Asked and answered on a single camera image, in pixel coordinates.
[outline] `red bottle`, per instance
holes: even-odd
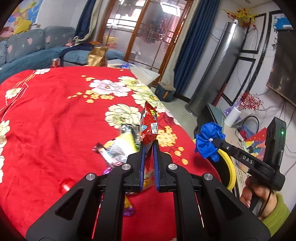
[[[61,60],[60,58],[54,58],[52,59],[52,65],[51,68],[58,68],[61,65]]]

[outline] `hand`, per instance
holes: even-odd
[[[242,190],[242,195],[240,197],[240,201],[247,207],[250,208],[250,204],[251,204],[251,199],[252,199],[252,191],[250,190],[250,185],[251,185],[251,178],[248,177],[245,181],[246,186],[244,187],[244,189]],[[261,186],[258,184],[253,184],[252,188],[255,192],[255,194],[258,197],[262,197],[264,199],[264,203],[262,204],[262,208],[265,205],[266,200],[268,199],[268,195],[270,192],[270,189],[268,189],[265,186]],[[263,211],[263,213],[261,214],[260,217],[258,217],[260,220],[264,219],[265,217],[267,217],[269,214],[271,214],[271,212],[275,209],[277,204],[277,198],[276,195],[272,192],[271,196],[269,198],[269,201]]]

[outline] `sofa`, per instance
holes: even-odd
[[[49,26],[44,29],[33,29],[11,36],[0,42],[0,84],[10,76],[21,71],[49,68],[51,60],[58,58],[68,48],[75,29],[72,27]],[[76,50],[66,53],[65,63],[85,65],[89,51]],[[123,59],[123,53],[108,50],[108,60]]]

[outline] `floor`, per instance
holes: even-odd
[[[186,109],[185,101],[175,98],[172,102],[162,102],[164,106],[172,113],[172,115],[178,120],[182,128],[187,132],[187,134],[194,139],[193,131],[196,128],[196,118],[190,115]]]

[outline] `colorful painting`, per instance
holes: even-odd
[[[17,26],[20,19],[30,20],[37,23],[37,15],[43,0],[23,0],[13,11],[7,20],[5,27]]]
[[[266,140],[266,128],[263,128],[261,131],[257,132],[255,135],[251,136],[249,139],[246,139],[242,145],[246,152],[250,153],[254,157],[263,161],[265,153],[265,140]],[[249,168],[239,161],[235,160],[235,165],[239,167],[243,172],[247,173]]]

